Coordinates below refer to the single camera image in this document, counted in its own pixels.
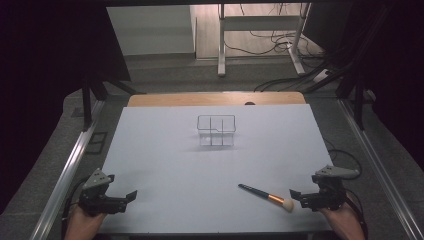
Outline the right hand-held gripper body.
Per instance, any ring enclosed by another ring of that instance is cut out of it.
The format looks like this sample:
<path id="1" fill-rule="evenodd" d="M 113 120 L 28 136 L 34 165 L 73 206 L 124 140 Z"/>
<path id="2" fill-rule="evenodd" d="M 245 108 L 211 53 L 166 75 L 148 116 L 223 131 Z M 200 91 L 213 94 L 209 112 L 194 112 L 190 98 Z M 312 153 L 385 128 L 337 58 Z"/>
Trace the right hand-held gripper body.
<path id="1" fill-rule="evenodd" d="M 353 180 L 359 175 L 359 170 L 327 165 L 311 176 L 312 182 L 318 185 L 319 191 L 300 194 L 299 202 L 303 208 L 310 208 L 313 211 L 322 208 L 337 210 L 346 198 L 342 181 Z"/>

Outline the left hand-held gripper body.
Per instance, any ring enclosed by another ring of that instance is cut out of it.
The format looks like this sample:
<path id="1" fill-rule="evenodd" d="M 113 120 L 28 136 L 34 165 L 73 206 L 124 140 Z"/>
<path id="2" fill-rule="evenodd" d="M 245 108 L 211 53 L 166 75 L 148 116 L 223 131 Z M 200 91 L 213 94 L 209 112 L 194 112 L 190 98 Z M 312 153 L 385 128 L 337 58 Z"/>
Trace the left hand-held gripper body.
<path id="1" fill-rule="evenodd" d="M 109 184 L 113 181 L 114 175 L 106 175 L 100 169 L 96 169 L 83 184 L 78 206 L 90 216 L 97 216 L 101 213 L 124 213 L 129 199 L 106 195 Z"/>

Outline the blue handled makeup brush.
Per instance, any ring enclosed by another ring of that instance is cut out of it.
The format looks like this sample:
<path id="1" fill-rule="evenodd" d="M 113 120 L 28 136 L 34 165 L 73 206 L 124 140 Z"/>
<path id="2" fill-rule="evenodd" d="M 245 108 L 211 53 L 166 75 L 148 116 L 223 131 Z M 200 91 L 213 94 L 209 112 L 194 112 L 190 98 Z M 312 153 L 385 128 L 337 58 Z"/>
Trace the blue handled makeup brush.
<path id="1" fill-rule="evenodd" d="M 260 197 L 262 199 L 271 201 L 279 206 L 281 206 L 284 210 L 286 210 L 287 212 L 292 212 L 294 209 L 294 203 L 292 199 L 288 199 L 288 198 L 282 198 L 280 196 L 276 196 L 270 193 L 267 193 L 265 191 L 253 188 L 251 186 L 245 185 L 245 184 L 238 184 L 238 187 L 257 196 Z"/>

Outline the clear plastic compartment organizer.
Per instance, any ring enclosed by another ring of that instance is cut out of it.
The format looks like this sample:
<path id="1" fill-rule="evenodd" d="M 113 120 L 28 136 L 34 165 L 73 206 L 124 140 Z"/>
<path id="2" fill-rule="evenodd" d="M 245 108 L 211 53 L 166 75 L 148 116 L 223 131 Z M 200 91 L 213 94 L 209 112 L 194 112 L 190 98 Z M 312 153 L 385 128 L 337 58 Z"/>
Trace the clear plastic compartment organizer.
<path id="1" fill-rule="evenodd" d="M 197 131 L 201 146 L 233 146 L 236 117 L 234 115 L 199 115 Z"/>

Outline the person's left hand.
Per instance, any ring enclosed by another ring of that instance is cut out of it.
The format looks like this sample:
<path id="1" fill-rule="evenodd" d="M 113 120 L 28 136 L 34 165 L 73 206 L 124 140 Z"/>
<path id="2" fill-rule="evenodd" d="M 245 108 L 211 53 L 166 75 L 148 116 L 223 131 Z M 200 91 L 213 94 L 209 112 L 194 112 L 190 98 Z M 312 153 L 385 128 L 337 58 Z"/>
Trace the person's left hand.
<path id="1" fill-rule="evenodd" d="M 105 213 L 90 216 L 76 205 L 71 211 L 64 240 L 94 240 L 105 218 Z"/>

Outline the person's right hand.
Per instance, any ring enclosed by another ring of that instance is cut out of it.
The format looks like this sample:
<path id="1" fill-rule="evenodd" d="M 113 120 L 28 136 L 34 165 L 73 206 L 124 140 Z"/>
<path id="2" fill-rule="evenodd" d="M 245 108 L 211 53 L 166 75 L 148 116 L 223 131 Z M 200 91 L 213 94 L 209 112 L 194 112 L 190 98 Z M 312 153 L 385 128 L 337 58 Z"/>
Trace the person's right hand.
<path id="1" fill-rule="evenodd" d="M 341 240 L 365 240 L 359 215 L 348 202 L 337 210 L 321 208 L 319 212 Z"/>

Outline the white power strip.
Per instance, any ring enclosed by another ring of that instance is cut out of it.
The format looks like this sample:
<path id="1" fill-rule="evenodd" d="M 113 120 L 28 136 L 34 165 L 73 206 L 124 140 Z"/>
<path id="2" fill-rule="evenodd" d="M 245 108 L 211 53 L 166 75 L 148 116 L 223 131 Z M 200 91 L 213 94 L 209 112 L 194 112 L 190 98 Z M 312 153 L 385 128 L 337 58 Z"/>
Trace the white power strip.
<path id="1" fill-rule="evenodd" d="M 326 77 L 328 77 L 329 75 L 331 75 L 331 71 L 328 69 L 323 69 L 320 73 L 318 73 L 314 78 L 313 81 L 315 83 L 318 83 L 320 81 L 322 81 L 323 79 L 325 79 Z"/>

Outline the silver aluminium rail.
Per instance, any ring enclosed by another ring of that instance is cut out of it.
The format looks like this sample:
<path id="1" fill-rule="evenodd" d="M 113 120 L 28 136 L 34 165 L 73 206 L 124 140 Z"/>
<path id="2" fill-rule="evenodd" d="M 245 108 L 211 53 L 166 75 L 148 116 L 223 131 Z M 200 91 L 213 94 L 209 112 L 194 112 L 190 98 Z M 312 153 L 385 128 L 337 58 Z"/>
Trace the silver aluminium rail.
<path id="1" fill-rule="evenodd" d="M 340 99 L 337 103 L 358 139 L 359 144 L 361 145 L 361 148 L 363 149 L 363 152 L 370 163 L 374 174 L 376 175 L 376 178 L 387 196 L 388 201 L 393 207 L 394 212 L 409 240 L 424 240 L 424 232 L 418 226 L 415 216 L 407 206 L 405 199 L 401 196 L 400 192 L 394 185 L 366 132 L 361 130 L 359 125 L 356 123 L 354 119 L 354 111 L 349 105 L 349 101 Z"/>
<path id="2" fill-rule="evenodd" d="M 92 123 L 88 129 L 82 131 L 64 165 L 64 168 L 53 188 L 53 191 L 35 225 L 29 240 L 46 240 L 54 221 L 59 213 L 62 203 L 65 201 L 68 189 L 77 171 L 84 151 L 98 123 L 100 113 L 105 102 L 96 100 L 92 108 Z"/>

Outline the white wall panel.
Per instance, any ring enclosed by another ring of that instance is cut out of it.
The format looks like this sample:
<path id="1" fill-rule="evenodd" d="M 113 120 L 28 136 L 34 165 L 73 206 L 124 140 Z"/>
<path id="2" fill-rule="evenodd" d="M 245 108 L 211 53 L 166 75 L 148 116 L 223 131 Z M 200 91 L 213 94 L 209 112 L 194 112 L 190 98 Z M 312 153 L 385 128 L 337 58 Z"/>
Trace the white wall panel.
<path id="1" fill-rule="evenodd" d="M 107 12 L 125 56 L 195 50 L 188 5 L 108 7 Z"/>

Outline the white metal desk frame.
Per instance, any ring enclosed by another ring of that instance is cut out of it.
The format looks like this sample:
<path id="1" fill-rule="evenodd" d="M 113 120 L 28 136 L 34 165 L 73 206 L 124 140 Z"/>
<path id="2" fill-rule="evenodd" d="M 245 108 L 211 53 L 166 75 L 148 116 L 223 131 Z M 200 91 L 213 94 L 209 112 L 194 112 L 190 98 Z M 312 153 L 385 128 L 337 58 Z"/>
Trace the white metal desk frame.
<path id="1" fill-rule="evenodd" d="M 300 7 L 300 13 L 286 16 L 225 16 L 225 5 L 219 4 L 219 52 L 218 52 L 218 75 L 226 74 L 225 56 L 225 33 L 230 31 L 294 31 L 295 36 L 292 43 L 288 43 L 288 53 L 293 66 L 299 76 L 306 72 L 298 56 L 298 44 L 303 32 L 304 24 L 310 4 L 306 3 Z"/>

